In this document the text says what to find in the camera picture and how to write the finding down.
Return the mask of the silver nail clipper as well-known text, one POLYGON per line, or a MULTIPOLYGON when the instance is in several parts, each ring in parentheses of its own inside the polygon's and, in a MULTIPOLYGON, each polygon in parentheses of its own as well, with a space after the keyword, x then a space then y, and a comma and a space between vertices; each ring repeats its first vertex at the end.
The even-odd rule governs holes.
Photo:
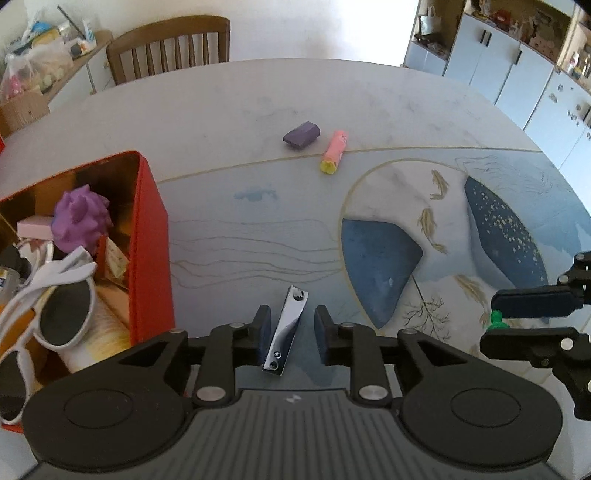
POLYGON ((263 370, 273 375, 283 375, 287 365, 287 358, 291 346, 294 343, 298 324, 304 307, 308 302, 308 292, 297 286, 291 285, 287 290, 287 296, 280 312, 280 320, 277 322, 273 338, 270 341, 270 349, 267 352, 266 360, 263 362, 263 370))

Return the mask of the white bottle yellow band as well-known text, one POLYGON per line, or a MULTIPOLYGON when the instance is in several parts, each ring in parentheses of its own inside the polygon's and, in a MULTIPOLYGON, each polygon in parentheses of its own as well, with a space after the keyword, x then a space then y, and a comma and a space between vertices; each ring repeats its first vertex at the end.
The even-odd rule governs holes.
POLYGON ((74 285, 63 294, 65 321, 61 336, 66 342, 80 335, 73 345, 59 353, 70 373, 83 370, 131 347, 127 327, 86 284, 74 285))

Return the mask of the white sunglasses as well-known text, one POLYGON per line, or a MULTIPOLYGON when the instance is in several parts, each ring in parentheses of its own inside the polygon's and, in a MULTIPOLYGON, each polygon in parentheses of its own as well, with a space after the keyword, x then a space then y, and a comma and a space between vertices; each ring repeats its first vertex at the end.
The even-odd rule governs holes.
POLYGON ((28 312, 33 318, 1 356, 2 424, 19 423, 34 394, 35 368, 27 344, 35 340, 47 350, 62 352, 85 336, 96 304, 96 268, 91 254, 78 247, 63 259, 43 265, 4 308, 2 333, 28 312))

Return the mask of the pink sticky note pad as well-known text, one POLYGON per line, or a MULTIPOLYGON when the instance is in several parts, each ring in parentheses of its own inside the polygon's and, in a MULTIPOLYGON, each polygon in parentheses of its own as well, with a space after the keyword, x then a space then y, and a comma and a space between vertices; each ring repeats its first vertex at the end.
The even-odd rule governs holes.
POLYGON ((33 215, 17 222, 17 235, 21 239, 52 241, 52 216, 33 215))

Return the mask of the pink yellow highlighter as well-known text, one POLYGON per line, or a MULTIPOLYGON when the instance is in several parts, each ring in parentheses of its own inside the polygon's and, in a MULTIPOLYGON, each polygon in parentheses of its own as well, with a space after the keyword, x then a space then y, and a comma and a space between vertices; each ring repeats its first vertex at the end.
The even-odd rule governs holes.
POLYGON ((329 142, 328 148, 325 150, 320 162, 320 170, 322 173, 332 175, 338 170, 342 155, 344 155, 346 151, 348 140, 349 135, 345 131, 339 130, 332 134, 331 141, 329 142))

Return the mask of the red gold-lined tin box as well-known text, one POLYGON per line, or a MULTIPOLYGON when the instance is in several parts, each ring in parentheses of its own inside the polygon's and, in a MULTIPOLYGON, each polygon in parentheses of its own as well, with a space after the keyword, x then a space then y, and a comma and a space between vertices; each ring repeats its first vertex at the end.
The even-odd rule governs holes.
MULTIPOLYGON (((14 234, 2 237, 1 251, 10 245, 25 245, 32 273, 21 291, 43 265, 69 253, 59 250, 53 240, 21 239, 16 231, 17 222, 33 215, 53 217, 62 195, 86 184, 109 201, 112 221, 107 234, 100 238, 96 253, 91 255, 97 264, 93 275, 95 289, 127 327, 132 347, 174 324, 168 215, 148 162, 140 153, 123 152, 79 166, 6 198, 1 204, 1 219, 14 228, 14 234)), ((28 312, 6 333, 1 332, 1 356, 32 318, 33 314, 28 312)), ((34 394, 74 374, 61 360, 60 352, 47 350, 35 340, 27 344, 27 349, 35 368, 34 394)))

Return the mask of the purple eraser block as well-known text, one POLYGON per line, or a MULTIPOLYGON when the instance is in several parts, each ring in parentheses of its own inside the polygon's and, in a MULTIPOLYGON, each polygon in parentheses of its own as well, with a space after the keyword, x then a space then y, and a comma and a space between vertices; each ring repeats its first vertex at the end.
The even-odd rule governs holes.
POLYGON ((321 134, 321 129, 317 124, 307 121, 297 126, 290 132, 283 136, 283 142, 294 149, 304 149, 314 143, 321 134))

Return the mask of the purple spiky ball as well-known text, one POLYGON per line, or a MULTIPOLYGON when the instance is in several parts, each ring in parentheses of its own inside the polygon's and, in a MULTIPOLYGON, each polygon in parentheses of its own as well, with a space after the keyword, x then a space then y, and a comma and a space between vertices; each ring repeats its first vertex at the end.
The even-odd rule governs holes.
POLYGON ((55 246, 66 254, 82 247, 94 255, 100 238, 112 226, 108 206, 109 201, 88 184, 66 191, 55 206, 51 223, 55 246))

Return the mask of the brown wooden chair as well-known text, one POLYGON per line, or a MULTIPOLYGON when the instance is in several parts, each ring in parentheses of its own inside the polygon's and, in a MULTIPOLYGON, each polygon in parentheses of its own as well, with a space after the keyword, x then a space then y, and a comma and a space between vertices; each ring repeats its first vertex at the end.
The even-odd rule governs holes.
POLYGON ((106 47, 114 84, 145 76, 225 63, 230 52, 230 20, 216 15, 189 15, 130 30, 106 47))

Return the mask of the cardboard box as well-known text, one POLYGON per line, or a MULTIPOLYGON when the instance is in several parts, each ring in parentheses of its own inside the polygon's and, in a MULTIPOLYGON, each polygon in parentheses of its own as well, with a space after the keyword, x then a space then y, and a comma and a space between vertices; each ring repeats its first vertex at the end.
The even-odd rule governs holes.
POLYGON ((25 91, 0 106, 0 134, 8 138, 50 113, 44 95, 38 89, 25 91))

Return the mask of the wooden side shelf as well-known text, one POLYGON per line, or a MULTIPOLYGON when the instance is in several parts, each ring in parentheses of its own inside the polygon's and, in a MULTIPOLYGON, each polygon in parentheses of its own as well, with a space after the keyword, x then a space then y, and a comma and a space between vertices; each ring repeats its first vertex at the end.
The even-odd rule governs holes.
POLYGON ((96 40, 96 48, 76 59, 73 68, 44 94, 51 113, 115 86, 106 55, 113 35, 110 30, 99 30, 96 40))

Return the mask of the clear plastic bag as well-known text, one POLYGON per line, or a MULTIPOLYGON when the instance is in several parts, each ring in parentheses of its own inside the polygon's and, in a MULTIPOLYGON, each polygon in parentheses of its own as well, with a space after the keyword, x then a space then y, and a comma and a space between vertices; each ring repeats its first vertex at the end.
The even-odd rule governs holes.
POLYGON ((21 55, 8 54, 1 81, 1 102, 30 90, 47 91, 73 68, 73 59, 62 40, 37 45, 21 55))

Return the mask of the white wall cabinet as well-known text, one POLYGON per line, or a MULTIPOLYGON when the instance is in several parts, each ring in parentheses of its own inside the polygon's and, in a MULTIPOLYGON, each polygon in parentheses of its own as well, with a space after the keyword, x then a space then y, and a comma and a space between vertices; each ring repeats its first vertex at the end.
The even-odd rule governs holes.
POLYGON ((421 1, 404 65, 481 94, 563 173, 589 160, 589 2, 421 1))

